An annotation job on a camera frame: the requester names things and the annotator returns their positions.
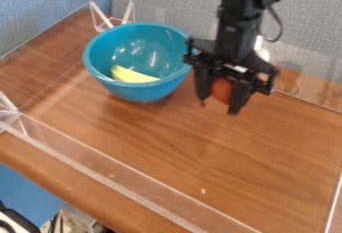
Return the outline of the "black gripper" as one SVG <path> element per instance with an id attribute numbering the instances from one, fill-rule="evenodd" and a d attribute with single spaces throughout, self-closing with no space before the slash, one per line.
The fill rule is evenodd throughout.
<path id="1" fill-rule="evenodd" d="M 194 92 L 200 104 L 211 96 L 216 76 L 232 81 L 228 114 L 237 115 L 253 92 L 269 95 L 279 69 L 252 50 L 240 60 L 223 59 L 213 53 L 215 41 L 189 37 L 182 61 L 193 68 Z"/>

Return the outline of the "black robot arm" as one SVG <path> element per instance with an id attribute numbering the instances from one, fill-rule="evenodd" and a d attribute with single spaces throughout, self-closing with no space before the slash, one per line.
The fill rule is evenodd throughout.
<path id="1" fill-rule="evenodd" d="M 261 17 L 275 12 L 280 0 L 221 0 L 217 7 L 216 38 L 186 39 L 182 62 L 192 66 L 194 93 L 200 100 L 213 95 L 213 81 L 220 78 L 232 84 L 225 99 L 227 113 L 236 115 L 255 93 L 273 91 L 279 69 L 255 51 L 261 35 Z"/>

